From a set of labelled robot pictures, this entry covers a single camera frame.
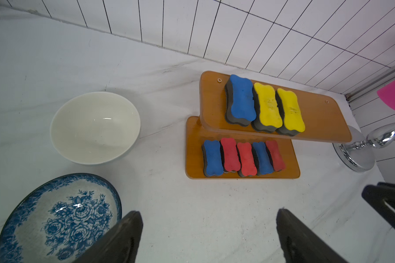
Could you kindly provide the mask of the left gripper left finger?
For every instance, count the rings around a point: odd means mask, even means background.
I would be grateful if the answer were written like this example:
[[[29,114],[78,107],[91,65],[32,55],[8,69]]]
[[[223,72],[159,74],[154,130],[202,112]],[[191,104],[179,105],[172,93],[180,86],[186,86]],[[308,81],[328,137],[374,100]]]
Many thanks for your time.
[[[88,248],[76,263],[133,263],[143,231],[139,211],[131,211]]]

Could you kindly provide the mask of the yellow eraser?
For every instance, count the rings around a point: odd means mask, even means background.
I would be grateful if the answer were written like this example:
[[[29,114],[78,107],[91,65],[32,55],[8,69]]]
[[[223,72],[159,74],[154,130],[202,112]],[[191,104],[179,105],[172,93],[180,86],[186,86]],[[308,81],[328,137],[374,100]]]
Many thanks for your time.
[[[258,82],[253,85],[257,117],[252,126],[258,132],[273,133],[283,125],[275,95],[276,91],[271,85]]]
[[[283,125],[276,131],[281,135],[291,137],[303,133],[306,130],[306,125],[302,118],[297,95],[292,91],[278,88],[275,98],[278,103],[280,116],[283,120]]]

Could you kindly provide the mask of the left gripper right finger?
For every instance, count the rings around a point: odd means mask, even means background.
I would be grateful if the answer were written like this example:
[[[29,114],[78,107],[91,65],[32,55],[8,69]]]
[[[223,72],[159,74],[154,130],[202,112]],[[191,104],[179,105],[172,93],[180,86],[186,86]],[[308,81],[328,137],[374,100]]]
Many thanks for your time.
[[[278,210],[276,223],[280,246],[287,263],[346,262],[291,211],[285,208]]]

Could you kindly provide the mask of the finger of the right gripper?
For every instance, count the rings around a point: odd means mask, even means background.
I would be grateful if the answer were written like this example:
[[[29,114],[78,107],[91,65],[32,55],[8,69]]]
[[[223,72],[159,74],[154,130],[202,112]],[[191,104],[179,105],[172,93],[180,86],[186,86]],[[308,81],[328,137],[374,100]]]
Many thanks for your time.
[[[363,199],[395,229],[395,184],[367,185]]]

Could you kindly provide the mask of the blue eraser top shelf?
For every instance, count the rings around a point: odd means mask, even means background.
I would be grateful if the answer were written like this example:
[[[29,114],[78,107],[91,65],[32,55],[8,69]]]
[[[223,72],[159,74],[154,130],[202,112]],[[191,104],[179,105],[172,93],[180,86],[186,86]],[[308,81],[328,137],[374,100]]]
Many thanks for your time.
[[[256,119],[253,83],[248,78],[231,75],[225,85],[227,96],[226,121],[247,127]]]

